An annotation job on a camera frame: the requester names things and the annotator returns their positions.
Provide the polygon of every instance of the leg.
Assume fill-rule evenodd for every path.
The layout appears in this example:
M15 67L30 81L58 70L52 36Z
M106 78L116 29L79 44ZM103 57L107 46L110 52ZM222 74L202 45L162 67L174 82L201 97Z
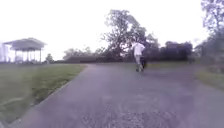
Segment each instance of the leg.
M136 63L137 63L137 69L138 71L142 71L142 64L141 64L141 56L140 55L136 55L135 56L135 60L136 60Z

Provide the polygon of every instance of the road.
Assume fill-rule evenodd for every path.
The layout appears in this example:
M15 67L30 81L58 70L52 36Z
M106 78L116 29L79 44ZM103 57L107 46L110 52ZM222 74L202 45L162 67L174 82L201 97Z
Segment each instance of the road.
M223 128L224 92L193 68L134 70L89 65L29 110L15 128Z

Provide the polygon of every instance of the white shirt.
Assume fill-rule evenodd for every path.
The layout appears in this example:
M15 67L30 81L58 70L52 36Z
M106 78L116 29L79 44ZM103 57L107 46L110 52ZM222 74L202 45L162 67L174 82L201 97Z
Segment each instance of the white shirt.
M134 55L142 55L142 51L145 49L145 46L141 43L134 43L132 46L134 49Z

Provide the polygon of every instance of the roof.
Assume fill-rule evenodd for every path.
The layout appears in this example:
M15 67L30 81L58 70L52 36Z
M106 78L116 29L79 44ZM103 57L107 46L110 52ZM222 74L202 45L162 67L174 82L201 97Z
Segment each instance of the roof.
M31 50L41 50L44 48L45 43L35 39L35 38L27 38L14 40L10 42L5 42L6 45L11 45L11 49L13 50L21 50L21 51L31 51Z

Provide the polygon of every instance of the dark pants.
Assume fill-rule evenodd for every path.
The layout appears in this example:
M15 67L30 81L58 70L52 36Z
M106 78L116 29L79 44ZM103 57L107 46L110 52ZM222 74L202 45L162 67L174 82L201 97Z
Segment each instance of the dark pants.
M143 69L145 69L147 67L147 60L145 57L141 57L140 58L140 62L142 64Z

